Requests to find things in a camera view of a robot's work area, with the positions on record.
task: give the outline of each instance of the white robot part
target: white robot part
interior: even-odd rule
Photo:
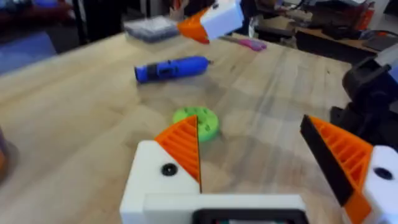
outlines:
[[[398,153],[388,146],[375,146],[363,194],[372,207],[364,223],[398,224]]]
[[[174,164],[177,173],[162,174],[164,165]],[[132,163],[120,214],[124,224],[147,224],[144,202],[149,194],[199,194],[200,185],[156,141],[138,144]]]
[[[165,175],[164,167],[177,171]],[[120,207],[123,224],[187,224],[201,209],[281,209],[305,212],[299,195],[201,194],[200,184],[156,141],[138,144]]]
[[[243,25],[240,0],[219,0],[200,18],[208,40],[217,39]]]

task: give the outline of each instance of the green gear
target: green gear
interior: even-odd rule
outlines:
[[[189,116],[198,116],[198,140],[199,142],[213,139],[220,128],[217,115],[204,107],[185,107],[177,110],[173,115],[173,123],[177,123]]]

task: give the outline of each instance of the wooden workbench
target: wooden workbench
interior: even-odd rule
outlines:
[[[137,85],[134,66],[188,55],[204,75]],[[0,223],[119,223],[137,143],[175,110],[206,106],[221,133],[200,145],[206,193],[293,193],[311,223],[341,211],[299,133],[303,114],[328,118],[348,98],[347,63],[268,44],[261,52],[216,40],[160,44],[118,35],[0,77],[0,125],[11,169],[0,184]]]

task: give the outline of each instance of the plastic container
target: plastic container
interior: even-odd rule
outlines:
[[[124,30],[128,35],[149,43],[179,35],[177,22],[164,16],[125,22]]]
[[[33,0],[36,6],[40,7],[56,7],[58,6],[58,0]]]

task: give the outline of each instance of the black machine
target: black machine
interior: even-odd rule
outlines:
[[[333,107],[330,121],[371,144],[398,148],[398,44],[355,65],[343,78],[351,98]]]

